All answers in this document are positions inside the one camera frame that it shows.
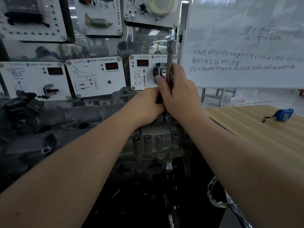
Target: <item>aluminum engine part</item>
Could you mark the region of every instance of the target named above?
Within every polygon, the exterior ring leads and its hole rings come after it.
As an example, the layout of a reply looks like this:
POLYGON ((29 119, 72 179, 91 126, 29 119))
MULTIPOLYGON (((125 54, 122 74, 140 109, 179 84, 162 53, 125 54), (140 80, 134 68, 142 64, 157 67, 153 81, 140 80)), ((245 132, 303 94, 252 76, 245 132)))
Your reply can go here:
MULTIPOLYGON (((46 110, 29 93, 20 93, 0 108, 0 174, 17 179, 41 160, 119 111, 128 101, 126 88, 114 92, 110 105, 46 110)), ((184 154, 188 141, 175 119, 159 116, 128 138, 109 181, 152 178, 172 170, 172 159, 184 154)))

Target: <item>metal frame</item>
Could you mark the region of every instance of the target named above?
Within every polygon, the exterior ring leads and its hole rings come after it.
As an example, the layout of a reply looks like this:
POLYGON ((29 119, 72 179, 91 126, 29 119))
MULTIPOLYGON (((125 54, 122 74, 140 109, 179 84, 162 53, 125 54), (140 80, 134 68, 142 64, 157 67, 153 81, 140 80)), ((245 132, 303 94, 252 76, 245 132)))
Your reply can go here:
POLYGON ((232 97, 234 97, 235 95, 235 92, 236 92, 236 88, 234 88, 234 90, 227 90, 225 88, 217 88, 216 89, 216 95, 209 95, 209 94, 205 94, 205 90, 206 88, 203 88, 202 90, 202 96, 201 96, 201 102, 204 101, 204 97, 207 97, 207 98, 215 98, 215 99, 219 99, 219 106, 222 106, 222 102, 223 102, 223 97, 224 97, 224 92, 230 92, 230 93, 233 93, 232 97))

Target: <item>car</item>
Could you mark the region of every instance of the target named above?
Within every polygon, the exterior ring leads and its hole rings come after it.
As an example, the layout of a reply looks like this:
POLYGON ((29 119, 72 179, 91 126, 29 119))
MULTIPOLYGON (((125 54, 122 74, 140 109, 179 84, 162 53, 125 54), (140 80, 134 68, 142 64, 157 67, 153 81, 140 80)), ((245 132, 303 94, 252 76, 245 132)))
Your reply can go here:
POLYGON ((151 42, 148 54, 167 54, 167 41, 151 42))

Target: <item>hand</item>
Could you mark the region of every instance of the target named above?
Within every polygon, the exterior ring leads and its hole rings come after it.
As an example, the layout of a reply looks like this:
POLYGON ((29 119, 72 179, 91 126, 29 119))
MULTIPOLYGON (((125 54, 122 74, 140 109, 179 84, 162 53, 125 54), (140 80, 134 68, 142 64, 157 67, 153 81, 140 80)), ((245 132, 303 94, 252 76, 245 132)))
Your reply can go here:
POLYGON ((172 93, 166 82, 161 76, 156 76, 155 80, 162 94, 167 111, 180 124, 186 119, 202 115, 202 104, 196 85, 193 81, 187 80, 184 68, 173 63, 173 89, 172 93))
POLYGON ((135 129, 152 123, 165 111, 164 104, 156 104, 158 87, 146 88, 137 93, 124 107, 125 114, 130 115, 135 129))

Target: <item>workbench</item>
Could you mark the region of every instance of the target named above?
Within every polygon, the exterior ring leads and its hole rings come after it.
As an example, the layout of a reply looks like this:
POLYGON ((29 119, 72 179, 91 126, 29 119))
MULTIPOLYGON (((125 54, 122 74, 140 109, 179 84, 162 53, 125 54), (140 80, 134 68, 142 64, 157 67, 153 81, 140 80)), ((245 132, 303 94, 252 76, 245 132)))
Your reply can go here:
POLYGON ((278 109, 269 105, 202 109, 212 120, 237 137, 263 150, 279 161, 290 161, 303 168, 304 118, 293 114, 287 121, 267 119, 278 109))

